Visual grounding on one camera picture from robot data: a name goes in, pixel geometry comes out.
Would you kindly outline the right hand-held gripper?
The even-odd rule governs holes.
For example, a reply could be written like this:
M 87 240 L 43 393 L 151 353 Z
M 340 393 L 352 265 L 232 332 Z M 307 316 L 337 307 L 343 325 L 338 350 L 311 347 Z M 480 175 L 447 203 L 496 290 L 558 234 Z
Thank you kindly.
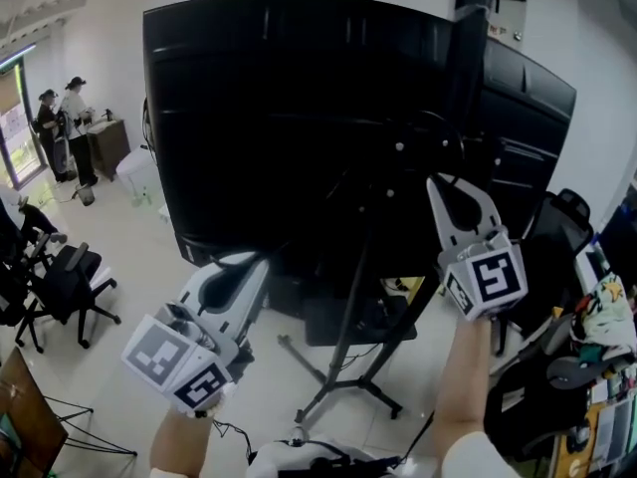
M 491 196 L 443 173 L 430 175 L 426 186 L 443 250 L 442 286 L 461 314 L 475 321 L 510 309 L 529 286 L 521 246 L 510 240 Z

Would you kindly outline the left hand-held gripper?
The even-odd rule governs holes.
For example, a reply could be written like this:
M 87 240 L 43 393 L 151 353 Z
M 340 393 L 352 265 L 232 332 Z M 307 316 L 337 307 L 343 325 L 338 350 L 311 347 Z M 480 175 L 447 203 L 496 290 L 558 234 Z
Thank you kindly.
M 235 383 L 228 367 L 261 307 L 269 270 L 255 252 L 200 268 L 178 295 L 183 305 L 143 317 L 121 360 L 179 411 L 210 411 Z

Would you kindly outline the person's left forearm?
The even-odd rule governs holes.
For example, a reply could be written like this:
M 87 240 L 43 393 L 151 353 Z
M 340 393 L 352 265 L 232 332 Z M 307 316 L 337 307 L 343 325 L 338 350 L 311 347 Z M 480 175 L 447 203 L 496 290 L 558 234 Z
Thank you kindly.
M 199 478 L 214 419 L 189 417 L 170 407 L 152 441 L 149 467 L 154 475 Z

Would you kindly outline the person's right forearm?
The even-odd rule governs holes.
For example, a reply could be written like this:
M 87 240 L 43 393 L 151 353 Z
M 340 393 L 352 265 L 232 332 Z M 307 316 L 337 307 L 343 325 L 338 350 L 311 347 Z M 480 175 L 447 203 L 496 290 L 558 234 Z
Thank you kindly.
M 484 430 L 489 391 L 492 323 L 461 319 L 442 373 L 433 417 L 433 442 L 442 461 L 462 437 Z

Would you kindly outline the black computer tower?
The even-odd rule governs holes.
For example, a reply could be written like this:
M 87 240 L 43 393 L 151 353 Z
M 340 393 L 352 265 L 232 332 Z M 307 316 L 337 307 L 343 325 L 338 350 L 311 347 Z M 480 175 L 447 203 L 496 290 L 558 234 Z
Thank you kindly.
M 319 284 L 290 276 L 272 276 L 268 283 L 270 310 L 297 320 L 305 317 L 305 302 L 319 293 Z

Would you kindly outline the yellow round stool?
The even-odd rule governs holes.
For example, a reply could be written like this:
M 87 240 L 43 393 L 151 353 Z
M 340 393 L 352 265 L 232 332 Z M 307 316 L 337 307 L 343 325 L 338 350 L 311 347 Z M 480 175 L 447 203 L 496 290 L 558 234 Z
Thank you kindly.
M 424 277 L 387 278 L 381 280 L 381 285 L 388 295 L 402 296 L 411 305 L 423 281 Z

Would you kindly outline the black mesh office chair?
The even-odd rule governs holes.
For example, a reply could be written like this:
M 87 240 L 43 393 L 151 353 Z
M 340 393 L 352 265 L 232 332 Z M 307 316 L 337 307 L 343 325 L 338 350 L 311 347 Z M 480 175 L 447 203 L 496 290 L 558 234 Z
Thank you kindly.
M 498 316 L 496 357 L 505 353 L 508 330 L 517 329 L 527 338 L 562 304 L 574 277 L 575 258 L 593 237 L 589 217 L 588 203 L 569 188 L 544 195 L 521 241 L 529 291 Z

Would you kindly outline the black wheeled TV stand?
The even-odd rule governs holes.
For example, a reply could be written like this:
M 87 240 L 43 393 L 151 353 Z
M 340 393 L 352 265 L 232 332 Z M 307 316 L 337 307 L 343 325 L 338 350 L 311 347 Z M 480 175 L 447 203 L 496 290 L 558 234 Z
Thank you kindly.
M 465 159 L 463 130 L 466 124 L 469 106 L 476 91 L 487 42 L 488 15 L 492 0 L 455 0 L 455 18 L 452 40 L 447 60 L 446 92 L 442 113 L 430 114 L 431 119 L 439 121 L 439 127 L 458 143 L 460 159 Z M 407 306 L 398 322 L 385 331 L 381 339 L 382 349 L 373 360 L 367 371 L 357 379 L 341 380 L 339 375 L 348 365 L 353 364 L 359 355 L 350 356 L 349 349 L 356 344 L 355 333 L 362 316 L 367 312 L 366 289 L 377 280 L 374 261 L 377 259 L 377 226 L 369 221 L 366 226 L 365 240 L 360 248 L 359 261 L 352 280 L 351 289 L 343 312 L 339 335 L 328 372 L 322 373 L 306 360 L 292 345 L 287 336 L 279 337 L 279 344 L 287 350 L 312 376 L 317 379 L 321 388 L 310 404 L 300 409 L 295 422 L 302 424 L 309 414 L 328 394 L 347 388 L 358 388 L 386 404 L 391 409 L 391 417 L 395 419 L 403 406 L 387 396 L 374 382 L 374 377 L 389 361 L 399 345 L 415 327 L 427 305 L 440 286 L 438 270 L 434 262 L 425 262 L 426 274 L 415 293 L 412 302 Z

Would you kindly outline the white box appliance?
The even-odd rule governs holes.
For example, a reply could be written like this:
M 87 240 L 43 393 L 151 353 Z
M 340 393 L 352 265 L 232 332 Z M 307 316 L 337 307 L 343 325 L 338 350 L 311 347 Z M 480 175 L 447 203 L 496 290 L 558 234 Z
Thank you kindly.
M 153 199 L 161 190 L 155 160 L 146 145 L 132 150 L 117 166 L 116 175 L 132 199 L 133 188 L 146 187 Z

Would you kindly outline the pile of patterned clothes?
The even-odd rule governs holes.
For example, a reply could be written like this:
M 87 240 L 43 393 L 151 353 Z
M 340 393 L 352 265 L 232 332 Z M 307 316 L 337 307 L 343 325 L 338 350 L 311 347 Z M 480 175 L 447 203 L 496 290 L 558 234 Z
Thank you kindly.
M 637 330 L 621 278 L 609 272 L 576 306 L 570 327 L 580 365 L 637 358 Z

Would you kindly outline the large black television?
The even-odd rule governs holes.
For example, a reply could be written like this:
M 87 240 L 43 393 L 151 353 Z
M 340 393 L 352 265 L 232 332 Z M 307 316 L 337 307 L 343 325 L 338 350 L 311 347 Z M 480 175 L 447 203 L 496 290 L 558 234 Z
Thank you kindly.
M 423 272 L 434 173 L 477 184 L 523 234 L 576 91 L 485 33 L 373 0 L 190 0 L 142 18 L 146 100 L 183 256 L 352 268 L 366 233 L 385 276 Z

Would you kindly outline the brown wooden cabinet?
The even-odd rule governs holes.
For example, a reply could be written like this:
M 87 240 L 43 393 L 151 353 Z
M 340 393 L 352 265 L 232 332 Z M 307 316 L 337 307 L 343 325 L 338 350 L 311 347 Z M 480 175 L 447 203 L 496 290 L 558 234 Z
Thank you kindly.
M 87 133 L 94 169 L 114 181 L 116 168 L 130 153 L 124 121 L 99 121 L 89 126 Z

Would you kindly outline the grey and black office chair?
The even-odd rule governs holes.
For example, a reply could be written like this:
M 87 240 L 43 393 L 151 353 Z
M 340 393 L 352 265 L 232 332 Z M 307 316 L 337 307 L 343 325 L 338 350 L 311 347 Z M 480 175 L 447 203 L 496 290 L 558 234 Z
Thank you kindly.
M 634 361 L 622 352 L 593 364 L 571 348 L 573 315 L 547 326 L 517 355 L 492 387 L 485 431 L 497 450 L 518 462 L 538 454 L 549 438 L 580 425 L 588 410 L 588 389 L 606 371 Z

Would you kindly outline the person's white shirt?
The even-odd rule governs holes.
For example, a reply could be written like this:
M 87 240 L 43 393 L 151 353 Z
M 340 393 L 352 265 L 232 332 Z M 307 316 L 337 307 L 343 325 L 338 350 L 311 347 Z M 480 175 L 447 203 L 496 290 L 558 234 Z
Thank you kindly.
M 363 461 L 372 456 L 320 436 L 315 441 L 334 445 L 354 458 Z M 306 446 L 292 448 L 283 441 L 275 441 L 261 447 L 246 470 L 245 478 L 278 478 L 280 470 L 307 469 L 316 457 L 335 459 L 328 450 Z M 521 478 L 515 469 L 498 453 L 494 444 L 483 432 L 462 437 L 449 450 L 439 465 L 439 478 Z

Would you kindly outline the orange wooden board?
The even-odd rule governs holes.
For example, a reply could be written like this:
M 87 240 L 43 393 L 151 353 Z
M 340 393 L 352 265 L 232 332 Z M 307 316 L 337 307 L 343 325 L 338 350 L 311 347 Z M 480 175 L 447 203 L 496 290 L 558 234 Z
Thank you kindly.
M 586 478 L 593 461 L 601 403 L 593 404 L 584 420 L 558 438 L 552 478 Z

